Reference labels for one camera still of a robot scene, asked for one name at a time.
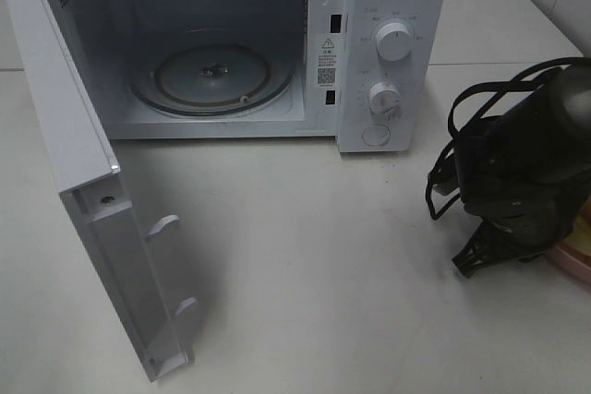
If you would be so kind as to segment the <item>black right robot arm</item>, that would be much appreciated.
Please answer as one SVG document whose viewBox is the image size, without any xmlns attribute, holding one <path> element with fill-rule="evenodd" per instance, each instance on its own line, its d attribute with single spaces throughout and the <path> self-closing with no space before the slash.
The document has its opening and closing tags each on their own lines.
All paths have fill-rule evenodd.
<svg viewBox="0 0 591 394">
<path fill-rule="evenodd" d="M 567 237 L 590 196 L 590 69 L 570 65 L 454 138 L 464 210 L 482 222 L 453 258 L 466 277 Z"/>
</svg>

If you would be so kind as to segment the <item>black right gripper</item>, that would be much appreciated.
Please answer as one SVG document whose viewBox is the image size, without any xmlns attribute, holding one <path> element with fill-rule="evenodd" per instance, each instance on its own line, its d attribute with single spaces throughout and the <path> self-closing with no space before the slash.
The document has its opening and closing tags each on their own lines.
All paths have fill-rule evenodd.
<svg viewBox="0 0 591 394">
<path fill-rule="evenodd" d="M 464 210 L 482 222 L 452 263 L 464 277 L 503 260 L 534 257 L 573 230 L 589 196 L 589 140 L 458 135 Z"/>
</svg>

